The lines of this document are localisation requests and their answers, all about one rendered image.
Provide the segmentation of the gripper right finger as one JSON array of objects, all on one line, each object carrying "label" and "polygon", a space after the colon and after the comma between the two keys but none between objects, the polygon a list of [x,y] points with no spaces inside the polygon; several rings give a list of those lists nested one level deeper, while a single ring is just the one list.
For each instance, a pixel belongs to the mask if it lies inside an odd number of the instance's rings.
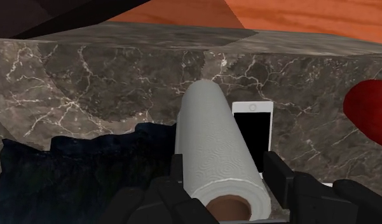
[{"label": "gripper right finger", "polygon": [[263,179],[282,208],[286,224],[382,224],[382,196],[350,180],[326,186],[306,172],[292,171],[273,151],[263,156]]}]

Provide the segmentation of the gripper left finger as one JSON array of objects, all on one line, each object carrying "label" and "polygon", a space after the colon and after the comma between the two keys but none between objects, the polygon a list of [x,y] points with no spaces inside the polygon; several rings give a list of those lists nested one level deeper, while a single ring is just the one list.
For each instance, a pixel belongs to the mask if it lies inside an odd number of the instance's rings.
[{"label": "gripper left finger", "polygon": [[[174,154],[170,175],[156,187],[161,203],[170,214],[172,222],[160,219],[156,224],[219,224],[208,209],[183,189],[183,159]],[[99,224],[128,224],[131,215],[146,207],[142,206],[145,193],[140,188],[122,188],[112,198],[99,218]]]}]

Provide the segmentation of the white paper towel roll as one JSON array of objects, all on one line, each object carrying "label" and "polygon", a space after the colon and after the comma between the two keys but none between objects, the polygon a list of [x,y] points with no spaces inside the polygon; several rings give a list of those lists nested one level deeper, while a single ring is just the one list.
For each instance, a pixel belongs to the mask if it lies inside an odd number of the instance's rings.
[{"label": "white paper towel roll", "polygon": [[175,151],[183,187],[219,221],[269,218],[271,199],[218,84],[199,80],[182,97]]}]

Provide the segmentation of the white smartphone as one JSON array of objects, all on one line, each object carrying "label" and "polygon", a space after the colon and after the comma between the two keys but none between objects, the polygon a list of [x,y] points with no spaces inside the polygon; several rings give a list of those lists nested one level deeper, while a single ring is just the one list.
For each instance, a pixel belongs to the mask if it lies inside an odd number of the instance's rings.
[{"label": "white smartphone", "polygon": [[262,177],[263,155],[271,149],[273,102],[233,102],[231,109],[260,177]]}]

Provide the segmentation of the dark blue cloth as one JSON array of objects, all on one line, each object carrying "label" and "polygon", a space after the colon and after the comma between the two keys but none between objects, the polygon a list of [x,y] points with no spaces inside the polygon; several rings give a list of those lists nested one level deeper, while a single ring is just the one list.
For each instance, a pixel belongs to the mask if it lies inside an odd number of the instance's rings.
[{"label": "dark blue cloth", "polygon": [[123,187],[147,189],[169,173],[175,126],[128,134],[56,136],[48,151],[9,139],[0,153],[0,224],[95,224]]}]

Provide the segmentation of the red round object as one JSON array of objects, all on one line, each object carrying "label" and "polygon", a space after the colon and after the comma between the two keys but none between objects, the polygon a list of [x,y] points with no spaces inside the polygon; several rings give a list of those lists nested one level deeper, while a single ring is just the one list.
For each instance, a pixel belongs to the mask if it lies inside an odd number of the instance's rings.
[{"label": "red round object", "polygon": [[343,111],[370,140],[382,145],[382,80],[365,80],[344,97]]}]

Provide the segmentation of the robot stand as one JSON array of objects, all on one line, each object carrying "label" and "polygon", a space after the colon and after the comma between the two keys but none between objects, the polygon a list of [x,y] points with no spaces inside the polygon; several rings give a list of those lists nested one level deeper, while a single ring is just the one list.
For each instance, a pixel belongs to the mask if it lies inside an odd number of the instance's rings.
[{"label": "robot stand", "polygon": [[99,24],[150,0],[0,0],[0,38],[29,39]]}]

